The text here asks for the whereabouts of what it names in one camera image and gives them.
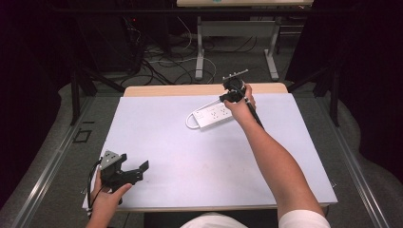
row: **dark background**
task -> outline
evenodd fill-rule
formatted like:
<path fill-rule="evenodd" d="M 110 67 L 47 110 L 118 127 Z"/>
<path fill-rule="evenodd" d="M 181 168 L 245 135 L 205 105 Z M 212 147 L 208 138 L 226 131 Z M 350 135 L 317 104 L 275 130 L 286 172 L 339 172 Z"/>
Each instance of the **dark background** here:
<path fill-rule="evenodd" d="M 316 0 L 313 8 L 348 8 L 355 2 Z M 360 126 L 361 154 L 403 181 L 402 8 L 398 1 L 366 2 L 369 9 L 341 70 L 340 100 Z M 67 1 L 52 3 L 68 7 Z M 353 24 L 351 17 L 308 18 L 286 80 L 297 82 L 326 65 Z M 3 1 L 0 28 L 3 205 L 55 120 L 57 91 L 69 83 L 71 60 L 98 66 L 78 23 L 49 13 L 41 0 Z"/>

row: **person's left arm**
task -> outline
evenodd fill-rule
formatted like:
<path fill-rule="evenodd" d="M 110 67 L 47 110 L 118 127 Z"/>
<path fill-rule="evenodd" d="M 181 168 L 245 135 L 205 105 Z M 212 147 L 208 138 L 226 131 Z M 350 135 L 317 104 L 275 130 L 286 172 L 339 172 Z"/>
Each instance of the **person's left arm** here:
<path fill-rule="evenodd" d="M 131 183 L 127 183 L 114 193 L 110 194 L 108 193 L 110 189 L 102 186 L 101 171 L 98 170 L 94 190 L 91 192 L 92 215 L 86 227 L 107 227 L 115 214 L 119 200 L 131 188 L 131 186 Z"/>

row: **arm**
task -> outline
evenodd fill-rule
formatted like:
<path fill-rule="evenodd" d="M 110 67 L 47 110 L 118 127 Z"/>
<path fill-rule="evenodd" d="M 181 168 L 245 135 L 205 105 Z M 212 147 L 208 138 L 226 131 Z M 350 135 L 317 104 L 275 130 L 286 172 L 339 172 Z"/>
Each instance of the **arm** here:
<path fill-rule="evenodd" d="M 113 194 L 109 194 L 107 193 L 109 189 L 103 188 L 101 185 L 101 171 L 98 170 L 94 190 L 91 192 L 91 201 L 93 201 L 92 215 L 86 227 L 107 227 L 115 214 L 119 200 L 131 188 L 131 186 L 130 183 L 127 183 Z"/>
<path fill-rule="evenodd" d="M 252 87 L 246 94 L 253 106 Z M 236 104 L 224 101 L 243 129 L 261 174 L 278 204 L 278 219 L 293 210 L 310 210 L 323 216 L 323 211 L 291 154 L 273 139 L 252 116 L 244 100 Z"/>

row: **black curtain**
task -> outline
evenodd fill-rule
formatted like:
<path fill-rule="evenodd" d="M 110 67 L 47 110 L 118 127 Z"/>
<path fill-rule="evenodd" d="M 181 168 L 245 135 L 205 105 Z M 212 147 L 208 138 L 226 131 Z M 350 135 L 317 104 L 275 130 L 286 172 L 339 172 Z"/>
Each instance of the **black curtain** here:
<path fill-rule="evenodd" d="M 357 1 L 316 0 L 314 9 L 348 9 Z M 308 18 L 286 80 L 298 82 L 348 48 L 341 69 L 339 99 L 361 130 L 360 153 L 403 182 L 403 8 L 397 1 L 363 1 L 358 18 Z M 350 40 L 350 46 L 340 44 Z"/>
<path fill-rule="evenodd" d="M 0 205 L 27 172 L 60 107 L 69 69 L 41 1 L 0 4 L 2 180 Z"/>

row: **table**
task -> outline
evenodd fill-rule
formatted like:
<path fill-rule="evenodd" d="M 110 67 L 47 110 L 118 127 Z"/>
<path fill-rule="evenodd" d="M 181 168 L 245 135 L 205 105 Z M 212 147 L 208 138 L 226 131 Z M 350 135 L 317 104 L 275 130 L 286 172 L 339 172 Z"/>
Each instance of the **table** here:
<path fill-rule="evenodd" d="M 203 8 L 203 7 L 282 7 L 282 6 L 309 6 L 314 0 L 178 0 L 179 7 Z M 196 63 L 197 80 L 202 79 L 203 36 L 260 36 L 270 37 L 270 46 L 264 50 L 264 55 L 269 67 L 270 77 L 273 81 L 278 80 L 278 72 L 273 60 L 273 52 L 278 38 L 281 17 L 275 21 L 202 21 L 198 16 L 198 59 Z"/>
<path fill-rule="evenodd" d="M 296 158 L 319 203 L 336 203 L 335 192 L 293 95 L 287 93 L 283 84 L 251 86 L 260 120 Z M 207 130 L 192 130 L 184 124 L 186 116 L 195 108 L 218 99 L 222 93 L 222 85 L 133 86 L 126 90 L 101 156 L 107 150 L 126 153 L 124 171 L 136 169 L 145 161 L 149 161 L 149 169 L 144 173 L 144 180 L 126 193 L 118 210 L 168 212 L 277 207 L 234 120 Z"/>

